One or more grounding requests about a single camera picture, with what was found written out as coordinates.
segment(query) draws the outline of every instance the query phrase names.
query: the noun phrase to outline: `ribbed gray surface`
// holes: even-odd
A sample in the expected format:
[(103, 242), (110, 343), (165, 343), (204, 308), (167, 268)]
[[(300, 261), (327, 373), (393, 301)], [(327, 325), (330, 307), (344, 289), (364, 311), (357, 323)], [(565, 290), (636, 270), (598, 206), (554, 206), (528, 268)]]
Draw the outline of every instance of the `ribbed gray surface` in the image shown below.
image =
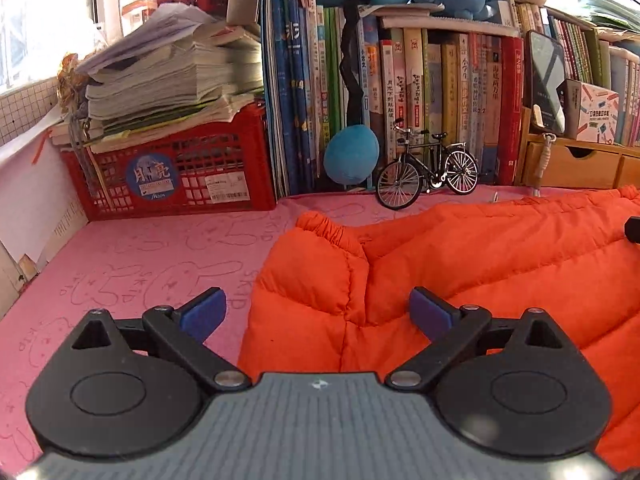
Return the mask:
[(373, 374), (266, 374), (252, 390), (217, 397), (187, 436), (153, 455), (99, 464), (50, 454), (31, 471), (38, 480), (615, 478), (589, 455), (554, 463), (485, 455), (423, 397), (393, 393)]

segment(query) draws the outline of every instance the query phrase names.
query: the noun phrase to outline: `metal screw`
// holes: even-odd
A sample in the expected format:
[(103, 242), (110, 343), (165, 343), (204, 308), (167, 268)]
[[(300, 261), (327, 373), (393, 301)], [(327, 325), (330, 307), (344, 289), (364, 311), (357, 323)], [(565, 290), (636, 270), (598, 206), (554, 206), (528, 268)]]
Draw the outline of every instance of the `metal screw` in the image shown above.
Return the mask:
[(244, 374), (238, 370), (226, 370), (217, 373), (213, 380), (223, 388), (237, 388), (244, 384), (245, 379)]
[(420, 374), (411, 370), (400, 370), (391, 374), (391, 384), (399, 388), (413, 388), (420, 384)]

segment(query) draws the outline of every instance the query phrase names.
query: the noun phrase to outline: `white tile wall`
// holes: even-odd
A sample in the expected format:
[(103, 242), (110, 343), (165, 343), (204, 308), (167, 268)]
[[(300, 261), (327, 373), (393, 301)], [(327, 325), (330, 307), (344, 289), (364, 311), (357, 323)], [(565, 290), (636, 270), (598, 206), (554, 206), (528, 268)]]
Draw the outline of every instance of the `white tile wall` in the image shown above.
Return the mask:
[(56, 104), (56, 78), (0, 96), (0, 146), (35, 125)]

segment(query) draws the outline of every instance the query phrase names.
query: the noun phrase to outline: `small cardboard box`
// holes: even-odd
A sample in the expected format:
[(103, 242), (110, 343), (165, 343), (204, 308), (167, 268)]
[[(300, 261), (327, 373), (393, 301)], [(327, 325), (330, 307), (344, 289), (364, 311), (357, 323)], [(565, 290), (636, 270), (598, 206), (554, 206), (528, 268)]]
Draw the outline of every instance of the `small cardboard box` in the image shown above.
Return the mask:
[(566, 80), (564, 136), (613, 144), (618, 123), (618, 94), (572, 79)]

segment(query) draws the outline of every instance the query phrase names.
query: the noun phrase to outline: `white label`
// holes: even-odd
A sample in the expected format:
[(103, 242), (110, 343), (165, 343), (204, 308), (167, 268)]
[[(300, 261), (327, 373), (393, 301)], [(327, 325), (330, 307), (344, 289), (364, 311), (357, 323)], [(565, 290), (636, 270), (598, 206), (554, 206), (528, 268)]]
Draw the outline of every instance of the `white label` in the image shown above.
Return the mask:
[(244, 171), (209, 175), (204, 178), (204, 183), (214, 204), (249, 200)]
[(154, 182), (147, 182), (146, 184), (139, 184), (140, 186), (140, 195), (146, 196), (154, 193), (164, 193), (167, 191), (172, 191), (174, 189), (174, 183), (171, 182), (170, 178), (165, 178), (163, 180), (156, 180)]

